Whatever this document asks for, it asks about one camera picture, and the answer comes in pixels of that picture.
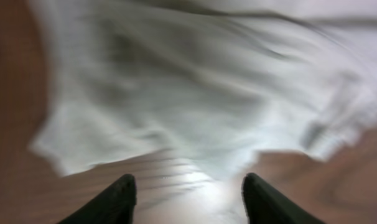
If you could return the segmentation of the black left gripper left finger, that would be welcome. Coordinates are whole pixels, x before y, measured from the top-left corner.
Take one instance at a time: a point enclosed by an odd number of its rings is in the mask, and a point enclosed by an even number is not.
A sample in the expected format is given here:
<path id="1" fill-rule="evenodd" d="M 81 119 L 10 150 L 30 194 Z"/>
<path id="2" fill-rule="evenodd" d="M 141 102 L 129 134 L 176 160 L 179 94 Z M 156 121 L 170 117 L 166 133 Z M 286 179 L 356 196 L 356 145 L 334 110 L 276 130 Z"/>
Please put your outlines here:
<path id="1" fill-rule="evenodd" d="M 125 174 L 59 224 L 132 224 L 136 203 L 135 178 Z"/>

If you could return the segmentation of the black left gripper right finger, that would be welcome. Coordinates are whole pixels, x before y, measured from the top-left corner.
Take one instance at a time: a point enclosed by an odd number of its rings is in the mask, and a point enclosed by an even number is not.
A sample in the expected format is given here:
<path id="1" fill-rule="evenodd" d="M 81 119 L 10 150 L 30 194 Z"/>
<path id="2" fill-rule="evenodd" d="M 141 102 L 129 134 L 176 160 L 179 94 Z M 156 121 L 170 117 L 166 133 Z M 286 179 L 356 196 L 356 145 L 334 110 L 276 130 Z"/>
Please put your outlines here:
<path id="1" fill-rule="evenodd" d="M 255 173 L 243 179 L 242 198 L 249 224 L 323 224 Z"/>

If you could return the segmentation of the white t-shirt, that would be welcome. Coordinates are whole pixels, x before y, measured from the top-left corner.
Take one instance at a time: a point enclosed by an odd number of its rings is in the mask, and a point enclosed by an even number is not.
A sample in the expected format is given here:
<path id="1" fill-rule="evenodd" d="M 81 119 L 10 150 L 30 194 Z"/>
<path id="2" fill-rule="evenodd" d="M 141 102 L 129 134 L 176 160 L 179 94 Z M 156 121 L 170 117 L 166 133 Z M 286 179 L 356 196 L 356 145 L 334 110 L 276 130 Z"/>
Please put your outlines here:
<path id="1" fill-rule="evenodd" d="M 326 161 L 377 126 L 377 1 L 31 1 L 50 62 L 33 142 L 61 176 L 161 149 L 216 179 Z"/>

